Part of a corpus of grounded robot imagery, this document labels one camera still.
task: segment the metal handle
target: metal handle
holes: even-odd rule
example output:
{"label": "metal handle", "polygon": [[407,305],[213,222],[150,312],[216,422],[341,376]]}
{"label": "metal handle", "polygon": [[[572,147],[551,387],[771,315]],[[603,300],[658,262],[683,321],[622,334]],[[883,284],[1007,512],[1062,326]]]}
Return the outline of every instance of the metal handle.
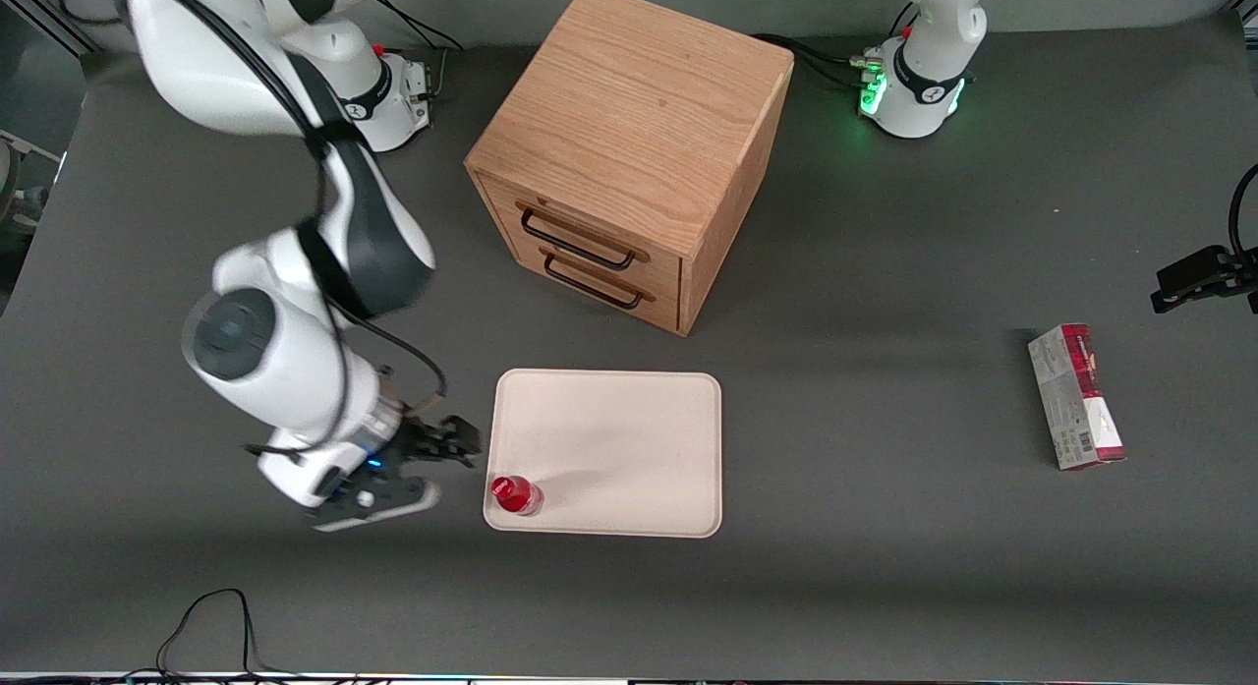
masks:
{"label": "metal handle", "polygon": [[559,279],[559,282],[565,283],[565,285],[576,287],[579,290],[585,292],[586,295],[591,295],[594,297],[594,299],[605,300],[605,303],[614,305],[614,308],[625,309],[625,312],[629,312],[629,309],[638,309],[638,304],[642,304],[642,292],[637,292],[637,294],[633,295],[633,300],[623,303],[623,300],[615,299],[615,297],[606,294],[606,292],[595,290],[594,287],[586,285],[586,283],[580,282],[580,279],[574,279],[567,277],[567,274],[559,273],[557,269],[554,269],[551,266],[554,261],[555,256],[547,254],[546,264],[543,264],[542,268],[545,269],[546,274],[550,274],[550,277]]}
{"label": "metal handle", "polygon": [[528,224],[528,220],[532,219],[533,215],[533,210],[531,210],[531,207],[526,207],[525,214],[520,216],[520,224],[523,225],[525,233],[528,233],[530,236],[541,238],[543,241],[550,243],[550,245],[559,248],[559,250],[566,250],[572,255],[584,256],[584,259],[590,260],[590,263],[601,264],[603,268],[614,269],[616,273],[620,273],[621,269],[629,268],[629,263],[633,263],[633,250],[629,250],[628,254],[625,254],[625,259],[620,260],[620,263],[613,263],[613,260],[606,259],[605,256],[591,254],[589,250],[581,250],[581,248],[572,245],[572,243],[561,241],[561,239],[552,236],[548,233],[538,231],[538,229],[535,229]]}

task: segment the red and white box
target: red and white box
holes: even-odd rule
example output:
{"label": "red and white box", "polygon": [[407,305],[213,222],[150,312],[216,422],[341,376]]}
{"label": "red and white box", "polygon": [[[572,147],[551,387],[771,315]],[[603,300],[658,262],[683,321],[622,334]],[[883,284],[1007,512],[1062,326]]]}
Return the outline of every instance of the red and white box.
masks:
{"label": "red and white box", "polygon": [[1125,460],[1122,440],[1097,386],[1087,323],[1063,323],[1027,346],[1039,397],[1064,471]]}

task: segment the white tray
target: white tray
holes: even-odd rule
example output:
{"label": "white tray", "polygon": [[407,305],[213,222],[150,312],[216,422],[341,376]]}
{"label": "white tray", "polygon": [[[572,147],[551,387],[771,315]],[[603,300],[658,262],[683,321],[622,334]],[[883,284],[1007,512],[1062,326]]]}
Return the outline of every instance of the white tray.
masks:
{"label": "white tray", "polygon": [[[503,510],[499,475],[542,489]],[[498,381],[484,489],[494,529],[707,538],[721,527],[721,386],[702,372],[533,371]]]}

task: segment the wooden drawer cabinet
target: wooden drawer cabinet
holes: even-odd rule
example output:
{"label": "wooden drawer cabinet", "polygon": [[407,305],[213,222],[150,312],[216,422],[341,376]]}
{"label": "wooden drawer cabinet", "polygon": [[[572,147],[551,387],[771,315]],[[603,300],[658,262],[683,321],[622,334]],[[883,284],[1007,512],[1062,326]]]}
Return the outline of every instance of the wooden drawer cabinet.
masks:
{"label": "wooden drawer cabinet", "polygon": [[791,54],[574,0],[464,165],[511,254],[687,336],[769,165]]}

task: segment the table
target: table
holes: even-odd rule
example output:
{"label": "table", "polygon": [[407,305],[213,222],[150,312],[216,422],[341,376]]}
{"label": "table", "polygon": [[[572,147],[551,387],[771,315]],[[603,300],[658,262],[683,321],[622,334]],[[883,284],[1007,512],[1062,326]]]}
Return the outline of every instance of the table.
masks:
{"label": "table", "polygon": [[[528,55],[452,55],[435,126],[381,157],[439,259],[384,327],[486,429],[512,367],[711,372],[720,533],[496,533],[462,466],[431,470],[426,514],[304,528],[237,447],[265,430],[179,339],[216,255],[308,214],[313,166],[293,140],[182,119],[121,58],[92,75],[0,318],[0,670],[143,666],[192,598],[234,586],[263,656],[307,671],[1258,676],[1258,327],[1243,299],[1164,318],[1147,299],[1159,268],[1225,241],[1258,156],[1234,15],[994,35],[926,142],[801,68],[687,341],[504,250],[460,160]],[[1025,339],[1060,322],[1093,328],[1122,465],[1053,464]],[[426,393],[421,367],[351,339]],[[208,605],[172,666],[234,669],[238,620]]]}

